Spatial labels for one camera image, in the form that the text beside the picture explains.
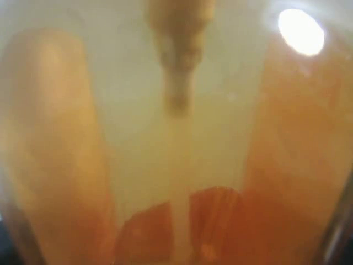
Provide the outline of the orange pump soap bottle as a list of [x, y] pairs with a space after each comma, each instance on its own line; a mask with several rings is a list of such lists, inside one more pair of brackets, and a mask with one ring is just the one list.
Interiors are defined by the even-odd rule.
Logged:
[[2, 1], [20, 264], [339, 264], [351, 1]]

